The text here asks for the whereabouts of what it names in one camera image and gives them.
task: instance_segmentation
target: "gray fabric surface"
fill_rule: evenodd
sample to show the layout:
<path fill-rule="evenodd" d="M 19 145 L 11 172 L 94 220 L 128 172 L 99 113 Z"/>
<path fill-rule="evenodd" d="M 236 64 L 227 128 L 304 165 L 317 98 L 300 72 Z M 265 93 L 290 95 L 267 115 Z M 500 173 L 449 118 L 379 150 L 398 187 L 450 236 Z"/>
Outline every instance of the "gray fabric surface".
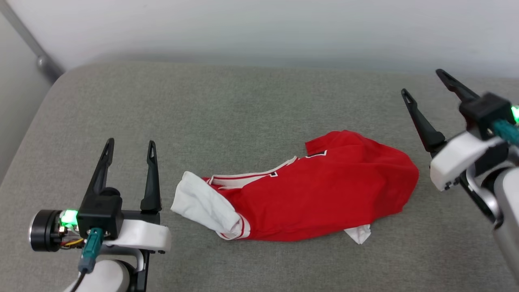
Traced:
<path fill-rule="evenodd" d="M 457 76 L 476 92 L 517 96 L 519 81 Z M 0 187 L 1 291 L 61 291 L 77 251 L 36 253 L 33 214 L 78 207 L 100 152 L 115 138 L 109 186 L 137 209 L 149 139 L 157 144 L 163 224 L 172 252 L 152 255 L 149 291 L 512 291 L 491 225 L 461 188 L 438 192 L 400 96 L 406 87 L 437 129 L 463 130 L 458 100 L 434 74 L 109 63 L 73 70 L 51 88 Z M 173 214 L 182 173 L 270 169 L 304 142 L 357 131 L 409 154 L 420 180 L 402 213 L 357 245 L 339 232 L 279 243 L 227 242 Z"/>

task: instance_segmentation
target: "teal cable connector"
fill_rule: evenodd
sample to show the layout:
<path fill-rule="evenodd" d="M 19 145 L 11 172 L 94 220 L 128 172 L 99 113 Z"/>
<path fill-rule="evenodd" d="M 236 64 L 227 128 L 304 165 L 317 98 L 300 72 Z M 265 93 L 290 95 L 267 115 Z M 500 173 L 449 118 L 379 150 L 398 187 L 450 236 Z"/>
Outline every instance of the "teal cable connector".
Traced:
<path fill-rule="evenodd" d="M 87 242 L 83 247 L 83 252 L 81 253 L 81 258 L 79 259 L 79 264 L 77 265 L 79 272 L 90 274 L 94 270 L 95 259 L 101 250 L 103 238 L 104 232 L 101 228 L 92 228 L 90 230 Z"/>
<path fill-rule="evenodd" d="M 497 120 L 492 124 L 494 135 L 501 137 L 510 144 L 519 146 L 519 130 L 505 120 Z"/>

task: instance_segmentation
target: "black cable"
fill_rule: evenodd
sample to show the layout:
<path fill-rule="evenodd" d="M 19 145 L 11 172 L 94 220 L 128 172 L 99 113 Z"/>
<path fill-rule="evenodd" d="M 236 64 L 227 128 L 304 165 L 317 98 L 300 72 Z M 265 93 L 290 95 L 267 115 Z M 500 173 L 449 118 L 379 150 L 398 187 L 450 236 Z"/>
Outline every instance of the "black cable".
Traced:
<path fill-rule="evenodd" d="M 87 274 L 87 270 L 81 271 L 81 275 L 79 275 L 79 278 L 77 279 L 76 284 L 74 285 L 74 287 L 72 287 L 72 289 L 69 292 L 76 292 L 77 287 L 79 287 L 79 285 L 83 281 L 83 278 L 85 277 L 86 274 Z"/>

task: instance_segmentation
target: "yellow wire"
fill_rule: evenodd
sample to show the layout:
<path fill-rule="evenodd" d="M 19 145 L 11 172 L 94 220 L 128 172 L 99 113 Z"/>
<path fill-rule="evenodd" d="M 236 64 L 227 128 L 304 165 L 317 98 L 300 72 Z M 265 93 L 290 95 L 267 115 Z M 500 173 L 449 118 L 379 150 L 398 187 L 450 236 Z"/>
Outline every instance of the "yellow wire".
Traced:
<path fill-rule="evenodd" d="M 78 244 L 80 242 L 83 241 L 83 238 L 81 238 L 80 240 L 76 240 L 76 241 L 72 241 L 72 242 L 69 242 L 67 244 L 65 244 L 64 246 L 71 246 L 71 245 L 75 245 L 75 244 Z"/>

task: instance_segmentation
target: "green light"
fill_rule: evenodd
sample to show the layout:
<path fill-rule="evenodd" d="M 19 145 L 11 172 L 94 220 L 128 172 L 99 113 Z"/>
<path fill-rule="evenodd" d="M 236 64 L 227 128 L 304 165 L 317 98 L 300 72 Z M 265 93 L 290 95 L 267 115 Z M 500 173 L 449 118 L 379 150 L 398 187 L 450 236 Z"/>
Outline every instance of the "green light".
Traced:
<path fill-rule="evenodd" d="M 65 210 L 65 213 L 61 217 L 61 226 L 77 225 L 77 211 L 76 210 Z"/>
<path fill-rule="evenodd" d="M 519 123 L 519 107 L 512 106 L 512 114 L 514 115 L 515 122 Z"/>

